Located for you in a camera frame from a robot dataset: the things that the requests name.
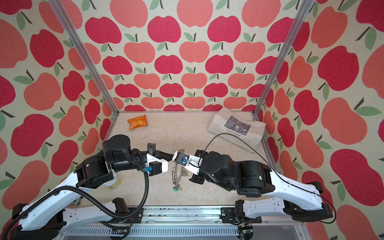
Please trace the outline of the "metal ring plate with keyrings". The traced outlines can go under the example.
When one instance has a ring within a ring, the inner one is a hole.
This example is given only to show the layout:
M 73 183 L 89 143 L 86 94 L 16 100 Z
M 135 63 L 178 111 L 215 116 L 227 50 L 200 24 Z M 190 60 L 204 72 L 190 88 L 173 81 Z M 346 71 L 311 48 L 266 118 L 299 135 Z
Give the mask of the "metal ring plate with keyrings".
M 173 186 L 174 192 L 183 191 L 183 189 L 180 185 L 180 181 L 181 181 L 182 177 L 187 177 L 187 176 L 188 176 L 188 172 L 187 172 L 186 168 L 177 164 L 174 161 L 174 166 L 172 168 L 172 183 L 174 185 Z

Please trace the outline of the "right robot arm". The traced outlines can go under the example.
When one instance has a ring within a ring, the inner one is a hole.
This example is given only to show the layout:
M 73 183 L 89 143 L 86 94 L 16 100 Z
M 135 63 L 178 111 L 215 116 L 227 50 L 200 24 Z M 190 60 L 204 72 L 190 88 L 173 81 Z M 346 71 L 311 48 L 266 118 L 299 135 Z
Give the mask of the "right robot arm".
M 302 184 L 276 173 L 257 161 L 233 161 L 228 155 L 198 150 L 181 158 L 193 173 L 191 182 L 212 183 L 226 191 L 235 191 L 253 201 L 235 203 L 238 222 L 262 216 L 290 216 L 298 222 L 317 222 L 333 217 L 331 205 L 321 197 L 319 182 Z

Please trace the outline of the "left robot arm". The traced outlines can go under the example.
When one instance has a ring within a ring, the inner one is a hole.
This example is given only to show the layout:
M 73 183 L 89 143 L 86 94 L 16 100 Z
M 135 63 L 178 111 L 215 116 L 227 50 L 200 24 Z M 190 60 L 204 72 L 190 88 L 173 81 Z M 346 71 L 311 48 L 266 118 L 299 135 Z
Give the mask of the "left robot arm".
M 103 142 L 103 149 L 79 164 L 61 184 L 37 201 L 16 205 L 12 221 L 3 231 L 3 240 L 53 240 L 69 229 L 90 223 L 128 232 L 110 221 L 133 221 L 143 213 L 149 195 L 149 177 L 168 170 L 172 154 L 148 144 L 147 151 L 131 148 L 128 136 L 116 135 Z M 90 192 L 107 183 L 117 182 L 116 173 L 138 170 L 144 174 L 144 195 L 139 205 L 129 209 L 123 198 L 102 204 Z

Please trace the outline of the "orange snack packet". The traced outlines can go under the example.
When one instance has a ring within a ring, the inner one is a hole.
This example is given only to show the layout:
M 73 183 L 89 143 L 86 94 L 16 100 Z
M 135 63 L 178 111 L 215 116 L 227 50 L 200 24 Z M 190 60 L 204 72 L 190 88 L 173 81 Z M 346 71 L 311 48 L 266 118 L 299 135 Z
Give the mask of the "orange snack packet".
M 127 120 L 130 130 L 146 127 L 148 125 L 146 115 L 141 115 Z

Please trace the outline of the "yellow white tin can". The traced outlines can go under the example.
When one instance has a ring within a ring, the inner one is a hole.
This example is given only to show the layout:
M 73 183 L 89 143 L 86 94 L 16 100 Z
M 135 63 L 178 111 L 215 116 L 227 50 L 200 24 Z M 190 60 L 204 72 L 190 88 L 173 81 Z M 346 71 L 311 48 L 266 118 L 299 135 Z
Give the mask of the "yellow white tin can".
M 104 183 L 104 185 L 111 190 L 118 188 L 120 186 L 120 184 L 121 184 L 121 179 L 119 177 L 114 177 L 113 180 L 110 180 L 110 181 Z

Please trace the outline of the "canvas Monet tote bag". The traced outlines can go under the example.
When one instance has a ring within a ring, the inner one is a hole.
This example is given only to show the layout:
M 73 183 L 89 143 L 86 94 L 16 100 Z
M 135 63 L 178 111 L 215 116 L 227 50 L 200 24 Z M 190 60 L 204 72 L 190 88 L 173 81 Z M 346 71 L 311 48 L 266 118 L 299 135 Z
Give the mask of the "canvas Monet tote bag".
M 254 153 L 262 140 L 266 123 L 244 120 L 227 108 L 222 108 L 213 117 L 208 132 Z

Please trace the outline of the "front aluminium rail base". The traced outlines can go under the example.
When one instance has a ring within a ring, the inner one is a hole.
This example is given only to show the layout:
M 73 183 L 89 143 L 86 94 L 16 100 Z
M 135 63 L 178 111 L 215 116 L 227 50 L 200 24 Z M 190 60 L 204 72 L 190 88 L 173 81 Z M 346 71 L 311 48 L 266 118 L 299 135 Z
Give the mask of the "front aluminium rail base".
M 227 238 L 250 240 L 251 220 L 240 223 L 232 206 L 147 206 L 132 220 L 107 227 L 100 223 L 75 227 L 58 240 L 180 240 Z

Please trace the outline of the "right aluminium frame post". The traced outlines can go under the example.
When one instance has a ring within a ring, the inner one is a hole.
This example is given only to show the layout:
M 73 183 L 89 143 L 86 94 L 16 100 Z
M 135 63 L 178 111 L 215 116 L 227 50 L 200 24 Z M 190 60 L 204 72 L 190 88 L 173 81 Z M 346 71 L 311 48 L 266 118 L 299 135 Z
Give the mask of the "right aluminium frame post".
M 263 104 L 266 101 L 266 98 L 269 94 L 269 91 L 272 88 L 273 82 L 277 79 L 277 75 L 280 72 L 282 65 L 285 61 L 286 56 L 289 54 L 290 50 L 293 50 L 293 42 L 296 39 L 301 26 L 304 23 L 304 20 L 306 19 L 310 8 L 315 3 L 315 1 L 300 1 L 302 4 L 299 6 L 297 14 L 293 20 L 293 23 L 290 27 L 290 30 L 288 31 L 287 37 L 285 41 L 283 42 L 283 45 L 279 51 L 279 54 L 277 56 L 277 59 L 275 61 L 275 64 L 272 68 L 271 73 L 267 77 L 267 81 L 265 83 L 265 86 L 262 90 L 261 96 L 258 98 L 257 105 L 252 112 L 252 117 L 254 120 L 258 121 L 259 117 L 258 114 L 260 110 L 262 109 Z

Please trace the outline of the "aluminium frame post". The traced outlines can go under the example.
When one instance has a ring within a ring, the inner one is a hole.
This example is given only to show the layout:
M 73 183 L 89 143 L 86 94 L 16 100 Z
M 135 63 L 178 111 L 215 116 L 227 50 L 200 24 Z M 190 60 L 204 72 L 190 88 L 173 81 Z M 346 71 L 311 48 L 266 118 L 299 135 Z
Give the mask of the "aluminium frame post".
M 96 65 L 94 64 L 94 61 L 92 60 L 91 55 L 89 54 L 87 48 L 85 47 L 84 43 L 79 37 L 77 30 L 71 21 L 70 16 L 65 10 L 64 5 L 62 4 L 61 1 L 48 1 L 48 2 L 52 7 L 56 17 L 58 18 L 61 25 L 63 26 L 64 30 L 66 31 L 67 35 L 69 36 L 69 39 L 72 41 L 74 47 L 76 48 L 81 60 L 83 61 L 83 63 L 87 68 L 87 71 L 95 81 L 95 84 L 100 90 L 101 95 L 103 96 L 109 108 L 111 109 L 112 114 L 115 117 L 117 117 L 120 111 L 118 110 L 117 105 L 113 100 L 113 97 L 111 96 L 103 78 L 98 72 Z
M 290 50 L 293 50 L 293 42 L 296 39 L 301 26 L 304 23 L 304 20 L 306 19 L 310 8 L 315 3 L 315 1 L 300 1 L 302 4 L 299 6 L 297 14 L 293 20 L 293 23 L 290 27 L 290 30 L 288 31 L 287 37 L 285 41 L 283 42 L 283 45 L 279 51 L 279 54 L 277 56 L 277 59 L 275 61 L 275 64 L 272 68 L 271 73 L 267 77 L 267 81 L 265 83 L 265 86 L 262 90 L 261 96 L 258 98 L 257 105 L 252 112 L 252 117 L 254 120 L 258 121 L 259 117 L 258 114 L 260 110 L 262 109 L 263 104 L 266 101 L 266 98 L 269 94 L 269 91 L 272 88 L 273 82 L 277 79 L 277 75 L 280 72 L 282 65 L 285 61 L 286 56 L 289 54 Z

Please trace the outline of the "left aluminium frame post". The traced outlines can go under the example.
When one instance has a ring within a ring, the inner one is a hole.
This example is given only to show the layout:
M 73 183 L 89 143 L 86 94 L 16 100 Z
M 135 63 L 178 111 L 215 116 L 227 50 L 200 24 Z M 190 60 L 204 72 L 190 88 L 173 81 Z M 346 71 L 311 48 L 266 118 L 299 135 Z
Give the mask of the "left aluminium frame post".
M 64 30 L 66 31 L 67 35 L 69 36 L 69 39 L 72 41 L 74 47 L 76 48 L 81 60 L 83 61 L 83 63 L 87 68 L 87 71 L 95 81 L 95 84 L 100 90 L 101 95 L 103 96 L 109 108 L 111 109 L 112 114 L 115 117 L 117 117 L 120 111 L 118 110 L 117 105 L 113 100 L 113 97 L 111 96 L 103 78 L 98 72 L 96 65 L 94 64 L 94 61 L 92 60 L 91 55 L 89 54 L 87 48 L 85 47 L 84 43 L 79 37 L 77 30 L 71 21 L 70 16 L 65 10 L 64 5 L 62 4 L 61 1 L 48 1 L 48 2 L 52 7 L 56 17 L 58 18 L 61 25 L 63 26 Z

